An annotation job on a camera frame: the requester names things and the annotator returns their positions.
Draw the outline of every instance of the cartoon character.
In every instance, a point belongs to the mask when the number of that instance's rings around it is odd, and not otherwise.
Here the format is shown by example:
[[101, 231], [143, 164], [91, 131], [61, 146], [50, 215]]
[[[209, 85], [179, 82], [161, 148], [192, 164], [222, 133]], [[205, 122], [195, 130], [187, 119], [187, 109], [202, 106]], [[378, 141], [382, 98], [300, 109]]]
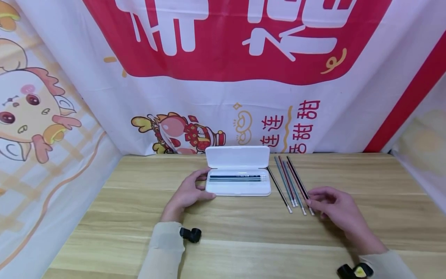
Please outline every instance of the cartoon character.
[[[1, 58], [3, 50], [14, 59]], [[46, 163], [48, 152], [64, 132], [80, 127], [73, 104], [56, 86], [59, 80], [42, 68], [27, 67], [24, 50], [16, 43], [0, 39], [0, 153], [9, 159], [26, 161], [34, 147], [37, 161]]]
[[10, 4], [0, 1], [0, 30], [12, 32], [16, 29], [16, 21], [20, 15]]
[[189, 121], [174, 112], [156, 117], [149, 114], [132, 118], [132, 125], [138, 127], [140, 133], [155, 132], [158, 143], [153, 145], [153, 151], [157, 154], [197, 154], [204, 153], [209, 146], [225, 145], [226, 134], [223, 131], [214, 133], [209, 127], [200, 125], [195, 116], [189, 115], [188, 118]]

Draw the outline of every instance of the person's right hand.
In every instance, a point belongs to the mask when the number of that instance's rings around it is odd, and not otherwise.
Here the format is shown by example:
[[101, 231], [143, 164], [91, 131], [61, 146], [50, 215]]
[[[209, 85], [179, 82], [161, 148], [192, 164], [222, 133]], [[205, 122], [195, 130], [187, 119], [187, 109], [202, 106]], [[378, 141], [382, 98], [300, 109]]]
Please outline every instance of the person's right hand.
[[308, 194], [310, 199], [307, 204], [320, 211], [322, 218], [328, 216], [347, 236], [370, 230], [353, 197], [348, 193], [332, 187], [319, 187], [308, 191]]
[[348, 240], [356, 246], [359, 254], [382, 254], [386, 246], [373, 234], [353, 197], [331, 187], [319, 187], [308, 191], [308, 206], [321, 212], [321, 217], [330, 220], [344, 231]]

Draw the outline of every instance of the fabric backdrop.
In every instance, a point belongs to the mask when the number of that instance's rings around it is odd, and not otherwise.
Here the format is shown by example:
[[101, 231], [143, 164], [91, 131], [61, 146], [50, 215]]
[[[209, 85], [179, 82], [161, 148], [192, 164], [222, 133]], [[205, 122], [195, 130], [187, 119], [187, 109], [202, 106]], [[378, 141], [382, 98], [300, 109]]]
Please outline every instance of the fabric backdrop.
[[41, 278], [121, 157], [20, 7], [0, 1], [0, 278]]
[[446, 214], [446, 75], [395, 137], [392, 154]]
[[17, 2], [125, 154], [363, 151], [446, 30], [443, 0]]

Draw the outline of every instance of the cartoon eye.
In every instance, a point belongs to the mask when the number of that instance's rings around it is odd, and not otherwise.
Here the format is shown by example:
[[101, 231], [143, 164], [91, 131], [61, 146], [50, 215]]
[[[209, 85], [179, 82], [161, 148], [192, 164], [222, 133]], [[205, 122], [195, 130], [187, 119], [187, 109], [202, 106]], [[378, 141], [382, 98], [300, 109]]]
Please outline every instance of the cartoon eye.
[[26, 95], [26, 101], [28, 102], [28, 104], [33, 105], [33, 106], [37, 106], [38, 104], [40, 104], [39, 97], [37, 97], [34, 94]]
[[0, 112], [0, 122], [4, 124], [12, 124], [16, 121], [16, 117], [10, 112]]

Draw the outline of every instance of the red banner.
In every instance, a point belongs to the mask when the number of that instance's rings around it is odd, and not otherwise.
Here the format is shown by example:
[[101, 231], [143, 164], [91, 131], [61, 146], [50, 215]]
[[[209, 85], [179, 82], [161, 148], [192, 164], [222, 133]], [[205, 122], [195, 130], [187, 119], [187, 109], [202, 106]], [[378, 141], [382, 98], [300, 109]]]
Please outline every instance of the red banner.
[[83, 0], [132, 76], [182, 80], [337, 79], [392, 0]]

